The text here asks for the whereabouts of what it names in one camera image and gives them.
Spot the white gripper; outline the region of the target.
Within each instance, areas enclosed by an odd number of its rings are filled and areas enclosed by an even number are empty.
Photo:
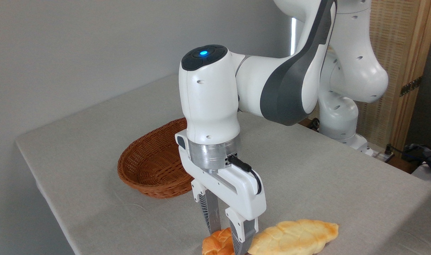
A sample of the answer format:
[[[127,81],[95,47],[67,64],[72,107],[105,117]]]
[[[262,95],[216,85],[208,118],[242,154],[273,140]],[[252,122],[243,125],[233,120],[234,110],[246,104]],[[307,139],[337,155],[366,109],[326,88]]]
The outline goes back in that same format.
[[[254,176],[232,164],[217,172],[196,166],[191,161],[186,130],[178,132],[175,141],[179,145],[184,169],[195,178],[191,182],[194,200],[201,207],[209,233],[214,234],[222,229],[219,197],[229,206],[225,213],[230,220],[234,252],[236,255],[245,255],[259,230],[257,217],[267,208],[265,192],[257,194],[258,183]]]

